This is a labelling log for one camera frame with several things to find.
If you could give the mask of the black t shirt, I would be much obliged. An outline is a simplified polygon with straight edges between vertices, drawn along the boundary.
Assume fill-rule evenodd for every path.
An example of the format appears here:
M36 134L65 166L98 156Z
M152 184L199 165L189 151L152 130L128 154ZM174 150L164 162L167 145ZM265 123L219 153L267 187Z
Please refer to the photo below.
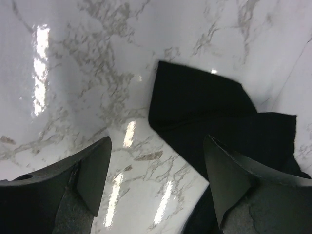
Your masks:
M294 158L296 116L258 112L242 85L232 79L160 61L148 122L208 183L208 136L265 166L311 179ZM182 232L223 234L209 185Z

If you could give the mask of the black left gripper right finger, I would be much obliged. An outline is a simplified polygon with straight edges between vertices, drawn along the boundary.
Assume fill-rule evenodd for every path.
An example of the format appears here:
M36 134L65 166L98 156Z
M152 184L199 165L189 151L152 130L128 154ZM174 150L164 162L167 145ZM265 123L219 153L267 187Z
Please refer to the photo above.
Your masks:
M311 179L280 172L215 138L204 140L215 214L225 234L310 234Z

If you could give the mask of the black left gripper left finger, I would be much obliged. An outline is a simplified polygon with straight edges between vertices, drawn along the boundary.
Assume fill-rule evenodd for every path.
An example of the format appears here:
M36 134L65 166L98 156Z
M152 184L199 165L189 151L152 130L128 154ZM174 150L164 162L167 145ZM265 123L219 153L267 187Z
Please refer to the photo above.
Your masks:
M3 234L88 234L98 215L111 158L104 137L40 170L0 183Z

